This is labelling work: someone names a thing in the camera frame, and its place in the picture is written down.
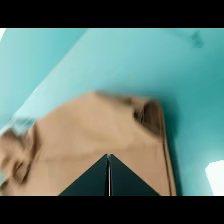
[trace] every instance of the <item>brown towel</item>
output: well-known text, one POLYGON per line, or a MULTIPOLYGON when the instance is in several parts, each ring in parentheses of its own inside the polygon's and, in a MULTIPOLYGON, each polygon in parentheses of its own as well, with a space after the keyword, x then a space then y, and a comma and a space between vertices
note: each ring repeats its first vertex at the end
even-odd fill
POLYGON ((176 195, 158 102, 89 93, 0 137, 3 195, 59 195, 104 154, 114 154, 160 195, 176 195))

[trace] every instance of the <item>teal background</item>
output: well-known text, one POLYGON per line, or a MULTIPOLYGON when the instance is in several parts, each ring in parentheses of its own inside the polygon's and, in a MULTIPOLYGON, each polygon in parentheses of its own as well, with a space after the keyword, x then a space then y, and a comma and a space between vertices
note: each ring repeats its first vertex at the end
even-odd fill
POLYGON ((205 168, 224 158, 223 40, 224 29, 212 28, 7 29, 0 124, 38 119, 95 89, 156 97, 178 193, 212 195, 205 168))

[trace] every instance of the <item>folded garment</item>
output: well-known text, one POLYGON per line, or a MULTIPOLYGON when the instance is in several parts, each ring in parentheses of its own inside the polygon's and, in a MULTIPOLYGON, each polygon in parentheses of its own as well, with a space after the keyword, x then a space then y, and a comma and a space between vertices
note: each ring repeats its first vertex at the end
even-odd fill
POLYGON ((148 98, 94 92, 0 137, 1 194, 59 195, 113 154, 160 195, 176 195, 163 112, 148 98))

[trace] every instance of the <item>turquoise table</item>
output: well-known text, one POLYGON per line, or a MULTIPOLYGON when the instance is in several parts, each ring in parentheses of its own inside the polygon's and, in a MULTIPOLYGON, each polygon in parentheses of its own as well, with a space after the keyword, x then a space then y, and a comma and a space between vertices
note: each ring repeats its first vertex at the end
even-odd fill
POLYGON ((213 194, 205 168, 224 159, 224 29, 6 30, 0 127, 95 89, 159 99, 178 193, 213 194))

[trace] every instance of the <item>brown cloth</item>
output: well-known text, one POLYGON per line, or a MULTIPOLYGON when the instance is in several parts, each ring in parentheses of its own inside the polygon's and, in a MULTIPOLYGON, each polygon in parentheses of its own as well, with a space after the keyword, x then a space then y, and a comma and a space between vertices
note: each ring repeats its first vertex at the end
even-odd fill
POLYGON ((160 195, 176 195, 158 102, 89 93, 25 135, 0 137, 3 195, 59 195, 104 154, 114 154, 160 195))

